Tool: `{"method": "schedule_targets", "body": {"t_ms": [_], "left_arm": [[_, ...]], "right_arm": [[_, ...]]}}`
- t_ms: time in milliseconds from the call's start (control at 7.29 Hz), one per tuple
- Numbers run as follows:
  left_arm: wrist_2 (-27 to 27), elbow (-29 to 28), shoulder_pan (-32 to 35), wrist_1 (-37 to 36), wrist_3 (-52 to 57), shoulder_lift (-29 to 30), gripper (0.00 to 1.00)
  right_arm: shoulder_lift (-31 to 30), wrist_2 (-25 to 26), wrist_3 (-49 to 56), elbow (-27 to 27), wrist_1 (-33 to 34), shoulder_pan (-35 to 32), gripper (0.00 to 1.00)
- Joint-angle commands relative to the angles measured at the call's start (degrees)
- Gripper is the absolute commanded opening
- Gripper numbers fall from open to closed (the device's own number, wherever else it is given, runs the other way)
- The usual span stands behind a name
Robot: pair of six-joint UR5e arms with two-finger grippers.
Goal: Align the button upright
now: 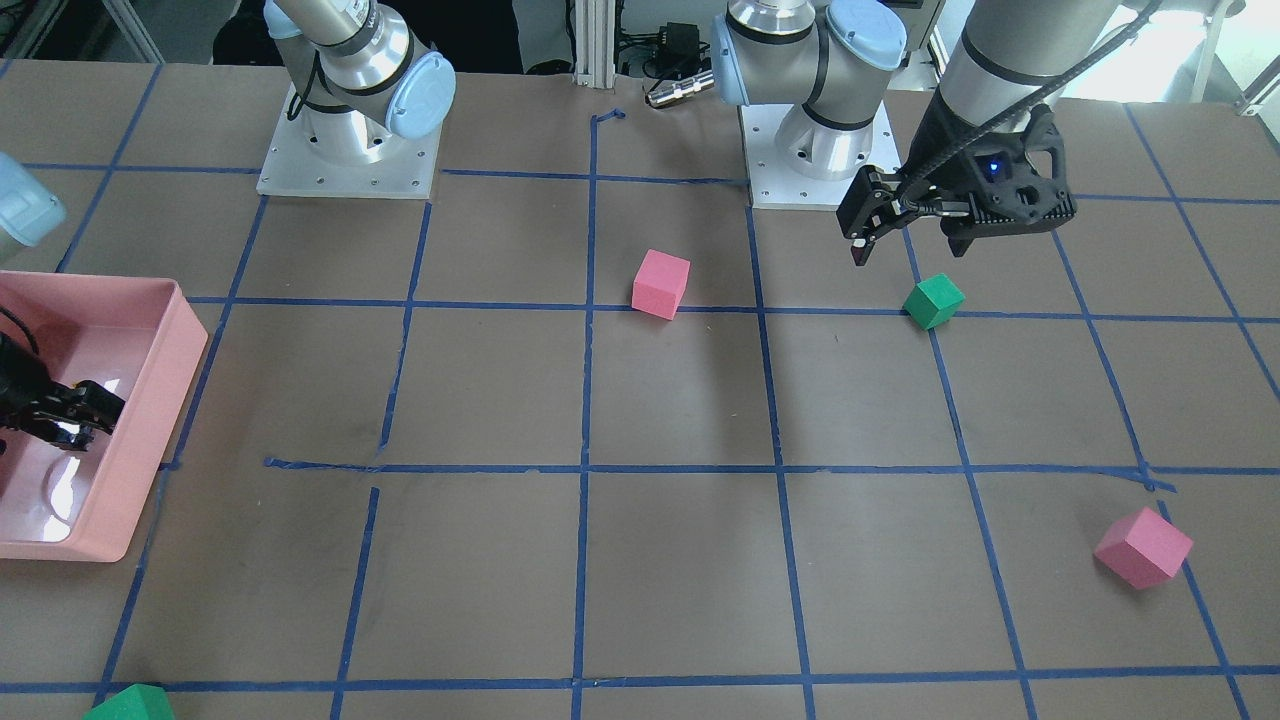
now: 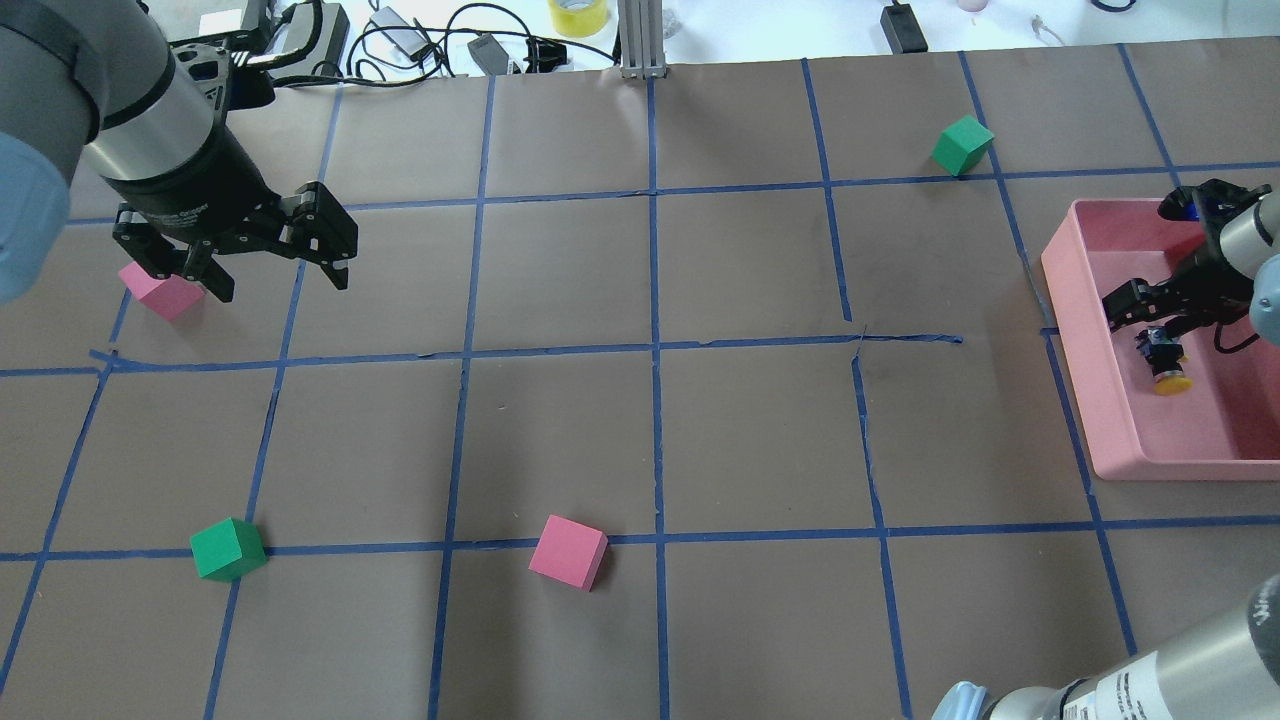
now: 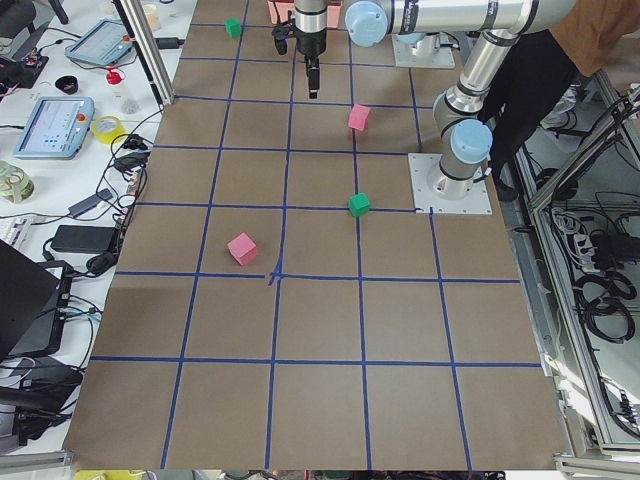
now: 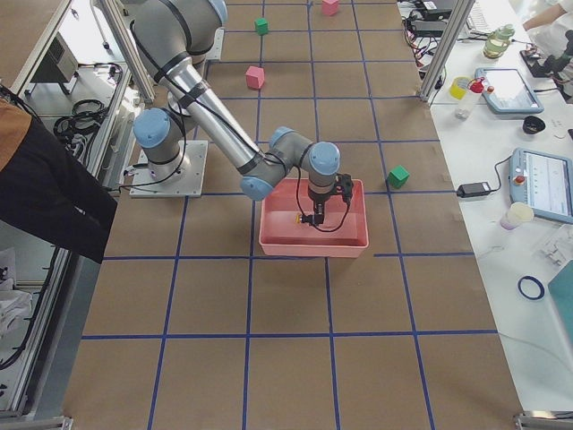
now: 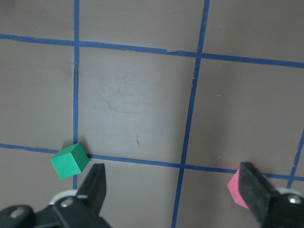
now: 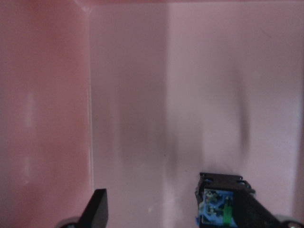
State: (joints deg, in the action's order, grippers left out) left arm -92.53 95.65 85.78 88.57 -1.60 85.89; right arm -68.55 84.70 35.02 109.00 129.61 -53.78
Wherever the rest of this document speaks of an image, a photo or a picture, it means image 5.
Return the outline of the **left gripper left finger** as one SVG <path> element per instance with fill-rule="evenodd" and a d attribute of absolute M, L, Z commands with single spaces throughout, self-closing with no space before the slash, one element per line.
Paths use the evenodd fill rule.
<path fill-rule="evenodd" d="M 94 164 L 76 192 L 76 197 L 99 216 L 106 197 L 106 174 L 103 163 Z"/>

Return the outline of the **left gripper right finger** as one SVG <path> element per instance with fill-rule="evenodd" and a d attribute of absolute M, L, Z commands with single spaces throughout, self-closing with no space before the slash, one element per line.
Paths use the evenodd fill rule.
<path fill-rule="evenodd" d="M 241 162 L 238 191 L 258 223 L 264 223 L 273 200 L 280 192 L 265 178 L 251 162 Z"/>

